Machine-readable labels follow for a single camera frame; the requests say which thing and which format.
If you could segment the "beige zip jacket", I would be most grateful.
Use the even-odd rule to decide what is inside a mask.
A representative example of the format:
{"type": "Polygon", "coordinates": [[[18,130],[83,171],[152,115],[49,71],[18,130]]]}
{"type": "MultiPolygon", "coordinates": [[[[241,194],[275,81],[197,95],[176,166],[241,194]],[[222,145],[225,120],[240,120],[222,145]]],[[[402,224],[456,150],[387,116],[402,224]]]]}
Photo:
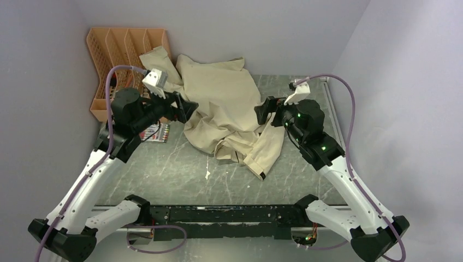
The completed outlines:
{"type": "Polygon", "coordinates": [[[198,104],[183,129],[194,147],[246,166],[261,181],[267,177],[281,154],[284,129],[271,125],[273,115],[257,122],[254,108],[261,104],[261,95],[244,58],[201,64],[179,55],[173,64],[159,46],[140,60],[146,69],[167,73],[166,91],[198,104]]]}

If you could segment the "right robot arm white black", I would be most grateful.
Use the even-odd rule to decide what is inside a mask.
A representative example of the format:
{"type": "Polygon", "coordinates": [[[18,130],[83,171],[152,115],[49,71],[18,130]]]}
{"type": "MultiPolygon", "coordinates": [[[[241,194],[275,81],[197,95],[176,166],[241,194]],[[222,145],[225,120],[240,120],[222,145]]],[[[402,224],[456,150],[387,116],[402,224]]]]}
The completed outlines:
{"type": "Polygon", "coordinates": [[[267,97],[254,108],[263,124],[273,114],[271,125],[283,127],[302,158],[339,192],[351,212],[340,211],[314,195],[298,202],[295,220],[299,225],[322,225],[340,235],[363,261],[392,261],[386,252],[395,245],[406,250],[402,236],[409,228],[404,216],[395,216],[371,193],[351,166],[342,146],[324,131],[325,114],[315,100],[289,105],[283,98],[267,97]]]}

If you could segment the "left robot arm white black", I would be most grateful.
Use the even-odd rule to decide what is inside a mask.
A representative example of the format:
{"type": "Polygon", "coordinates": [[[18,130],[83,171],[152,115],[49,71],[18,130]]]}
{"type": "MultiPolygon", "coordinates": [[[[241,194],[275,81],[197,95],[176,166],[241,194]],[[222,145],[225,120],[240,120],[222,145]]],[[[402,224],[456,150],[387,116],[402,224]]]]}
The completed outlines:
{"type": "Polygon", "coordinates": [[[46,218],[36,218],[28,226],[28,232],[39,242],[35,261],[44,249],[67,261],[84,261],[97,243],[117,229],[154,224],[149,201],[136,195],[94,217],[90,213],[109,177],[141,144],[140,134],[161,118],[187,122],[198,104],[184,100],[178,92],[145,98],[134,88],[117,91],[109,104],[106,127],[78,179],[46,218]]]}

